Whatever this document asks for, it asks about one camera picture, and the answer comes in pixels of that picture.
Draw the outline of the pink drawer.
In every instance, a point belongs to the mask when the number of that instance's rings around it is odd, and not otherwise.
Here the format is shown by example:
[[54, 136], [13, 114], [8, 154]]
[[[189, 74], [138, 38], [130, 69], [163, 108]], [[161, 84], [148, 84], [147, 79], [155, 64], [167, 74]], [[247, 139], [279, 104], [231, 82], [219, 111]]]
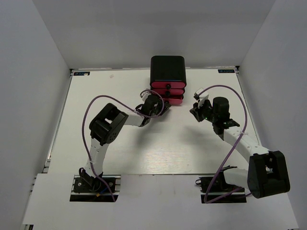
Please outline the pink drawer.
[[182, 81], [154, 81], [151, 83], [151, 87], [159, 89], [182, 89], [186, 87], [186, 83]]
[[162, 98], [165, 103], [169, 103], [170, 105], [180, 105], [183, 102], [184, 96], [183, 95], [170, 95], [170, 96], [163, 95]]
[[157, 92], [160, 95], [183, 95], [184, 89], [166, 89], [166, 88], [156, 88], [153, 91]]

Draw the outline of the pink bottom drawer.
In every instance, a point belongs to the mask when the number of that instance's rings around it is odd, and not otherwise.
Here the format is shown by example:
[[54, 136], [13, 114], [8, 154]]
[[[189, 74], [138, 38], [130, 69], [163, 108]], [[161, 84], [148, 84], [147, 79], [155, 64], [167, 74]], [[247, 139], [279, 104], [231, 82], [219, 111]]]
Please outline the pink bottom drawer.
[[169, 103], [170, 105], [180, 105], [183, 102], [184, 96], [183, 95], [170, 95], [170, 96], [163, 95], [162, 98], [165, 103]]

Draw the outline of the pink top drawer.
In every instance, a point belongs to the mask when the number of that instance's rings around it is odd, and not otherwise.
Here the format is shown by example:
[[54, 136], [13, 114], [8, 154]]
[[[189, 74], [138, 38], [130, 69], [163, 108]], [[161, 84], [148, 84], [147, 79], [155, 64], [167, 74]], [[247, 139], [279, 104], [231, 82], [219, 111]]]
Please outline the pink top drawer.
[[182, 89], [186, 87], [186, 83], [182, 81], [154, 81], [151, 83], [151, 87], [159, 89]]

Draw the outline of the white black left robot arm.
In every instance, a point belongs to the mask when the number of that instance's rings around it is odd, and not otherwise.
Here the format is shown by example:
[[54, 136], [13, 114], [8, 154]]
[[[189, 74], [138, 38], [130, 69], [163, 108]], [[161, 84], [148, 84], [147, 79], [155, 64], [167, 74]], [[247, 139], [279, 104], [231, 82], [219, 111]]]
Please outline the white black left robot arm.
[[89, 124], [91, 146], [87, 147], [84, 126], [89, 108], [86, 109], [82, 122], [82, 138], [88, 154], [88, 161], [84, 168], [79, 169], [79, 175], [90, 191], [97, 191], [101, 187], [103, 162], [107, 148], [117, 138], [123, 126], [143, 127], [152, 118], [163, 115], [171, 107], [171, 104], [165, 102], [159, 94], [147, 92], [141, 96], [143, 104], [136, 106], [134, 109], [113, 97], [106, 96], [106, 98], [126, 107], [129, 112], [125, 113], [119, 110], [112, 103], [105, 105]]

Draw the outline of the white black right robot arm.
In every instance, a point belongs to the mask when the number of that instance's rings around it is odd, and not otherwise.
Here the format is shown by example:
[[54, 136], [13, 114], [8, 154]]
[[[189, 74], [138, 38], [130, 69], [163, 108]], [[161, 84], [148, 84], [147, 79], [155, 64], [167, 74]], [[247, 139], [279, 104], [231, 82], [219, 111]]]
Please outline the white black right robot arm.
[[207, 185], [206, 193], [217, 185], [222, 191], [235, 187], [245, 188], [255, 198], [263, 198], [290, 191], [290, 181], [285, 156], [254, 141], [243, 131], [239, 123], [231, 119], [229, 101], [224, 97], [198, 100], [190, 113], [198, 122], [209, 121], [213, 131], [221, 140], [231, 145], [231, 151], [238, 151], [247, 161], [248, 169], [221, 165]]

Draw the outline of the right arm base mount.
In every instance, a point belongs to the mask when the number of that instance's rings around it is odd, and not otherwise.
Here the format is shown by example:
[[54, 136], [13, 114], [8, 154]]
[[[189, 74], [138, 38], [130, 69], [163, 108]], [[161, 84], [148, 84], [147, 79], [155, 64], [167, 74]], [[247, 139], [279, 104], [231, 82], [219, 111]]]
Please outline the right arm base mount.
[[[201, 189], [201, 202], [204, 204], [204, 197], [207, 191], [207, 188], [212, 180], [212, 176], [204, 176], [204, 177], [199, 177], [195, 181], [195, 185], [198, 186]], [[216, 181], [213, 183], [207, 197], [207, 201], [210, 201], [212, 199], [217, 198], [218, 196], [224, 195], [228, 192], [231, 192], [235, 189], [237, 189], [238, 186], [232, 185], [232, 184], [227, 184], [224, 179], [222, 178], [217, 178]], [[242, 188], [239, 191], [228, 195], [226, 197], [223, 197], [219, 200], [213, 201], [213, 204], [231, 204], [231, 203], [246, 203], [247, 198], [245, 194], [245, 189]]]

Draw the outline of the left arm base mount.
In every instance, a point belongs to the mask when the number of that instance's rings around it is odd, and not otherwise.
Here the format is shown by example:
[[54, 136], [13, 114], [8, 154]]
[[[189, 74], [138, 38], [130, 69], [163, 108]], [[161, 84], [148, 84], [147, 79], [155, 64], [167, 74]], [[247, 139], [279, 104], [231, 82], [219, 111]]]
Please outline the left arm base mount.
[[[103, 179], [110, 187], [116, 201], [119, 196], [121, 177], [119, 175], [107, 175]], [[79, 175], [75, 175], [71, 188], [70, 202], [112, 203], [114, 200], [107, 186], [100, 180], [91, 187]]]

